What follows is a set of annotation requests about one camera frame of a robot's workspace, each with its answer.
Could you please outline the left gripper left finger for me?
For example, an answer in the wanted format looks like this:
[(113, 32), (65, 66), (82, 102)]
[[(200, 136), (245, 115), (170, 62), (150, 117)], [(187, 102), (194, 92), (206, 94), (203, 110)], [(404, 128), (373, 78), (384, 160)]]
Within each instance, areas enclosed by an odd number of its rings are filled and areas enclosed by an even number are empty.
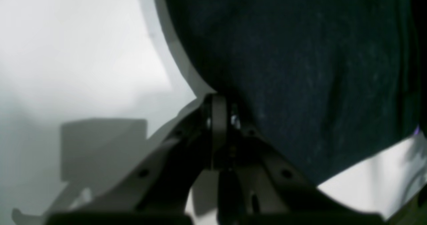
[(47, 225), (192, 225), (185, 214), (190, 188), (212, 167), (214, 100), (178, 123), (154, 152), (88, 205), (49, 216)]

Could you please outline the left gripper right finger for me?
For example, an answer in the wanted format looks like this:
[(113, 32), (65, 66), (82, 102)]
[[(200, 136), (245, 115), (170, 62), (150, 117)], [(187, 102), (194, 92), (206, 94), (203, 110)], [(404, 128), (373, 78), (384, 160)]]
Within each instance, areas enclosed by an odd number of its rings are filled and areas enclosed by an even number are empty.
[(382, 225), (309, 182), (220, 97), (221, 225)]

